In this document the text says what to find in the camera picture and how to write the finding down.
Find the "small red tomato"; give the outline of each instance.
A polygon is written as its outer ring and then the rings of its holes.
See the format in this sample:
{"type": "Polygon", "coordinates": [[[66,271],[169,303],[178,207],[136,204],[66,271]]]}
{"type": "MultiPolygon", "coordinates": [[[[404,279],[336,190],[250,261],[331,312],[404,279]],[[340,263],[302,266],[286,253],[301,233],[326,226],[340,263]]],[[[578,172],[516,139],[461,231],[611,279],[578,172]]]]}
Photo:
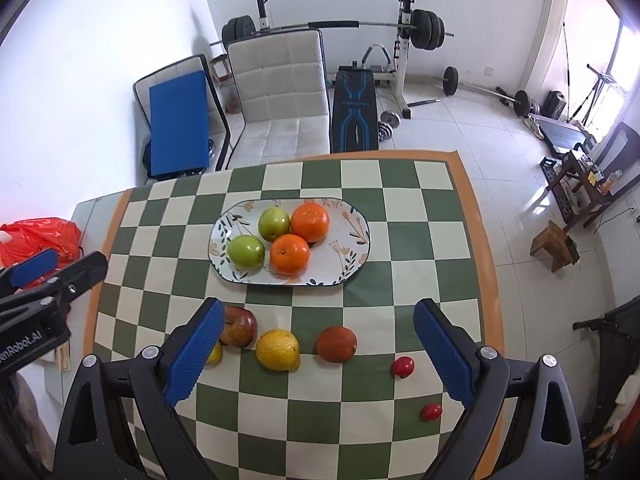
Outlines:
{"type": "Polygon", "coordinates": [[[442,406],[439,404],[427,404],[422,410],[420,410],[420,418],[424,422],[436,420],[440,415],[442,415],[442,406]]]}
{"type": "Polygon", "coordinates": [[[401,379],[412,374],[415,368],[414,360],[406,355],[399,357],[391,366],[391,373],[399,376],[401,379]]]}

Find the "white oval plate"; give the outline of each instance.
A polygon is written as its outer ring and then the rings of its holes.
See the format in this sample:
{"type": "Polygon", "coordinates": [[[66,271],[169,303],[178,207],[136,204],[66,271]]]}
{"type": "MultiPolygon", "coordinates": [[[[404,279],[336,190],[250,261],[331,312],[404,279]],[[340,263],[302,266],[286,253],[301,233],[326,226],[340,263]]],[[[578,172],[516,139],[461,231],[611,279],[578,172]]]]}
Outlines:
{"type": "Polygon", "coordinates": [[[348,280],[369,257],[369,225],[356,208],[339,198],[283,198],[245,200],[220,215],[209,237],[209,260],[225,280],[254,285],[338,285],[348,280]],[[289,215],[303,203],[315,202],[329,214],[329,232],[310,245],[311,257],[302,274],[279,274],[269,263],[271,244],[258,232],[258,220],[265,209],[280,206],[289,215]],[[226,256],[227,243],[239,235],[254,235],[264,244],[261,267],[239,269],[226,256]]]}

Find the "checkered tablecloth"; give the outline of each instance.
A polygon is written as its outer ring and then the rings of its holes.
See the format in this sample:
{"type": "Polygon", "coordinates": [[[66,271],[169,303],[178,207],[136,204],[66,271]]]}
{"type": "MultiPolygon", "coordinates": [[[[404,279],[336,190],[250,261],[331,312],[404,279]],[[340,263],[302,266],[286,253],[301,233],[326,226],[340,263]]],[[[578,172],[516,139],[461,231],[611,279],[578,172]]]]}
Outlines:
{"type": "MultiPolygon", "coordinates": [[[[254,347],[225,348],[176,406],[183,425],[221,480],[420,478],[462,413],[449,399],[415,336],[414,304],[433,298],[482,341],[476,266],[458,194],[444,162],[313,160],[159,182],[132,191],[116,232],[98,304],[94,352],[130,358],[161,345],[203,298],[245,306],[258,335],[291,330],[302,365],[271,372],[254,347]],[[291,287],[225,282],[207,256],[210,230],[226,208],[260,198],[338,197],[370,226],[368,261],[344,285],[291,287]],[[315,354],[326,327],[356,334],[343,365],[315,354]],[[400,355],[415,372],[389,371],[400,355]],[[443,415],[422,422],[431,402],[443,415]]],[[[157,463],[132,403],[138,449],[157,463]]]]}

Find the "yellow object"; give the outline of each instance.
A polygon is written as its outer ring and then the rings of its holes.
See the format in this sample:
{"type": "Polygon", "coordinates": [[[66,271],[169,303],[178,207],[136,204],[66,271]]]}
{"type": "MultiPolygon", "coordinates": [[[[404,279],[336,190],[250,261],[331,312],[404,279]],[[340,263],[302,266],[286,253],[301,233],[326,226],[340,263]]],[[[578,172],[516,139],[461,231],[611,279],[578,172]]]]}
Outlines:
{"type": "Polygon", "coordinates": [[[260,336],[255,345],[258,362],[276,372],[295,372],[300,366],[300,345],[288,330],[274,328],[260,336]]]}
{"type": "Polygon", "coordinates": [[[209,354],[207,365],[217,365],[220,361],[222,361],[222,343],[218,341],[209,354]]]}

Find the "blue foam pad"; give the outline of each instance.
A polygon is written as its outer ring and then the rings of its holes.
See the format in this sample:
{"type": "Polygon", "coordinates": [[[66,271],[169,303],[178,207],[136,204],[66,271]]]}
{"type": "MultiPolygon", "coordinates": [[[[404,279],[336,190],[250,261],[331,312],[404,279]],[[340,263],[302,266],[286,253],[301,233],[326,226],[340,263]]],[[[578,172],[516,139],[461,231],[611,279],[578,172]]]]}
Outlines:
{"type": "Polygon", "coordinates": [[[414,330],[449,397],[462,402],[465,408],[471,406],[474,400],[471,367],[423,301],[414,308],[414,330]]]}
{"type": "Polygon", "coordinates": [[[172,408],[186,399],[198,381],[207,358],[225,327],[225,306],[216,300],[172,361],[167,373],[164,398],[172,408]]]}
{"type": "Polygon", "coordinates": [[[37,280],[58,266],[58,253],[47,249],[17,264],[11,273],[10,283],[17,288],[24,288],[33,280],[37,280]]]}
{"type": "Polygon", "coordinates": [[[152,176],[209,167],[206,84],[199,70],[149,89],[152,176]]]}

